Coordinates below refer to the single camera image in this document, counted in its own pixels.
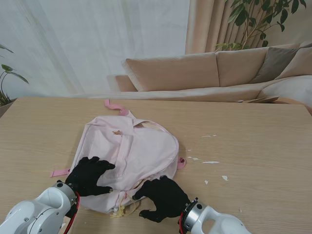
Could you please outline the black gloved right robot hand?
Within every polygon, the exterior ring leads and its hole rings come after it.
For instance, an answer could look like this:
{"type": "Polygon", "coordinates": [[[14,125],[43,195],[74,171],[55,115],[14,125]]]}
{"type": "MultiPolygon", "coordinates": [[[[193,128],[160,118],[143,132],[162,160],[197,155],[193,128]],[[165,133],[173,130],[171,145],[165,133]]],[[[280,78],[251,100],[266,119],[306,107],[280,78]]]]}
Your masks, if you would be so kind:
{"type": "Polygon", "coordinates": [[[143,197],[149,198],[156,210],[142,210],[139,216],[153,222],[160,223],[163,219],[181,215],[190,200],[176,182],[163,175],[159,179],[147,180],[133,195],[133,200],[143,197]]]}

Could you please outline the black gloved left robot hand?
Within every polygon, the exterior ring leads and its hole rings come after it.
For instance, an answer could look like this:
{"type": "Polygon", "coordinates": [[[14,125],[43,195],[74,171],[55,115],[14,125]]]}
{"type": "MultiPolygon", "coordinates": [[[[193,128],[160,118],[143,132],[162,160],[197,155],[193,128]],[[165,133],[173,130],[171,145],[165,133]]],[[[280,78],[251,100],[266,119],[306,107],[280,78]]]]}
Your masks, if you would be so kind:
{"type": "Polygon", "coordinates": [[[81,197],[108,194],[113,191],[109,186],[98,186],[99,178],[115,165],[99,157],[83,157],[65,180],[65,184],[81,197]]]}

